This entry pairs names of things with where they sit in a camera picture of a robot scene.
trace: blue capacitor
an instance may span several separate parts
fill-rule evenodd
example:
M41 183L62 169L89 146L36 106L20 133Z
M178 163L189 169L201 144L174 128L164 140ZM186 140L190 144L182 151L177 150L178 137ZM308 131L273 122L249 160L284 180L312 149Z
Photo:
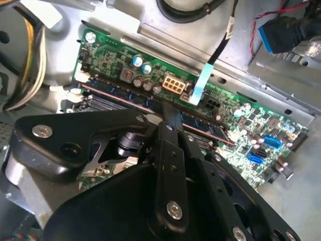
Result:
M278 126L285 132L287 132L290 129L290 125L285 122L280 122Z
M133 66L140 67L142 65L142 63L143 63L143 59L140 55L136 55L133 57L133 59L132 59Z
M143 74L150 74L151 73L151 65L149 63L144 63L141 67L141 71Z
M295 132L295 128L294 128L293 126L289 126L288 132L289 132L289 133Z

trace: motherboard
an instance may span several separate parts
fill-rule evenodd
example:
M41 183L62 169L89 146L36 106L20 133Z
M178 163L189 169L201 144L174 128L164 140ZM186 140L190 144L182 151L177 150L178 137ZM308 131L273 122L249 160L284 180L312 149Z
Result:
M215 149L257 188L281 173L286 158L307 138L308 128L255 100L224 90L224 79L208 81L200 103L189 103L198 80L188 72L137 50L91 26L84 31L66 112L136 108L160 114L162 101L181 112L183 126L201 149ZM113 175L94 170L85 189Z

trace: white wire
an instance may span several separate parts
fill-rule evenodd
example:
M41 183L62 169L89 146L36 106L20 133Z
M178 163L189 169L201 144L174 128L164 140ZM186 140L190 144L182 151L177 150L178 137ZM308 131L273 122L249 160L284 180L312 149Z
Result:
M39 72L33 87L28 91L26 96L21 99L14 106L8 108L7 110L13 110L19 108L26 104L40 89L42 83L44 82L46 74L46 65L47 65L47 55L46 55L46 38L45 38L45 28L42 30L41 42L40 42L40 59L39 59Z

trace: power supply cable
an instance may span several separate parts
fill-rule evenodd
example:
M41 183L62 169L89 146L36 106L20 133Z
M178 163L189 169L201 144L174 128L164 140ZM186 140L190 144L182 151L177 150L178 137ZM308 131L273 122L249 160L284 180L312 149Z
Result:
M171 7L164 0L156 0L160 13L169 21L178 24L187 24L195 22L206 15L211 14L225 0L212 0L210 3L204 4L201 8L193 11L181 11Z
M230 41L230 39L233 35L234 22L235 22L235 11L236 11L237 4L238 4L238 0L234 0L233 10L232 10L232 14L230 17L230 21L229 21L226 33L225 33L220 45L217 47L217 49L215 50L215 52L213 53L213 55L210 57L209 61L207 62L209 64L214 65L214 63L219 58L219 56L221 55L221 53L223 52L223 50L225 49L226 45L228 44L228 42Z

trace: blue sata port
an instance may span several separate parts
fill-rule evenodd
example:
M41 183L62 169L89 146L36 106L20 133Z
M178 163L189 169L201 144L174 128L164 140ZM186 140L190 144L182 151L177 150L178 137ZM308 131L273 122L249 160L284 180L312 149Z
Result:
M254 162L255 164L263 164L264 163L264 159L262 157L258 157L257 155L249 152L247 155L246 155L246 158L251 161L251 162Z
M262 135L262 137L264 138L264 144L269 147L279 149L282 146L282 142L275 137L269 135Z

